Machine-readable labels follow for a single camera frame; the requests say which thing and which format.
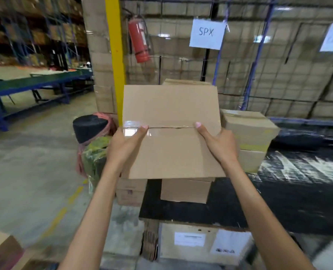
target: yellow floor line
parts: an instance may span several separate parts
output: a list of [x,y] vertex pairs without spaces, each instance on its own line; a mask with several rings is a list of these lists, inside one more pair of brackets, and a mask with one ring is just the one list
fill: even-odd
[[39,237],[37,242],[40,242],[41,240],[51,236],[58,226],[58,224],[62,221],[62,219],[65,217],[65,214],[68,212],[68,210],[71,208],[71,205],[74,204],[75,200],[79,197],[81,194],[83,188],[87,186],[86,184],[88,183],[88,180],[83,181],[83,186],[79,186],[77,190],[73,193],[72,196],[68,198],[68,206],[63,207],[56,217],[53,219],[53,221],[50,223],[50,226],[46,229],[46,231],[43,232],[43,234]]

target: red fire extinguisher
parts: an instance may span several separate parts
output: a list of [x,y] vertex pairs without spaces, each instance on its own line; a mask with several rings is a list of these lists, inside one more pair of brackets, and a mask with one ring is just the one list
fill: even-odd
[[128,22],[128,30],[137,63],[144,63],[150,60],[145,21],[140,17],[133,17]]

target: plastic-wrapped package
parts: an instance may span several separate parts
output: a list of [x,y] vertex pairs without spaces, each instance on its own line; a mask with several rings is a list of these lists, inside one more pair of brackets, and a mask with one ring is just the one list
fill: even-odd
[[89,193],[94,193],[101,177],[111,136],[101,136],[91,141],[82,153],[82,163],[89,182]]

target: yellow steel beam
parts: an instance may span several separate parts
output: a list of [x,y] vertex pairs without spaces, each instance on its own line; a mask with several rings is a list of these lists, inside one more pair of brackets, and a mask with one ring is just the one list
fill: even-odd
[[125,67],[123,62],[123,39],[119,0],[105,0],[105,10],[109,27],[116,106],[118,112],[119,126],[122,126]]

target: warehouse worker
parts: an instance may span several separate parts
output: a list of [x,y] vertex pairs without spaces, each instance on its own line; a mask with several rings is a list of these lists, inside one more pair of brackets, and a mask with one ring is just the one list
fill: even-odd
[[[200,122],[196,122],[195,127],[230,177],[267,269],[314,269],[241,168],[233,133],[222,129],[218,136],[211,136]],[[147,126],[140,127],[127,140],[120,128],[113,136],[108,149],[108,161],[98,187],[59,270],[99,269],[117,179],[147,129]]]

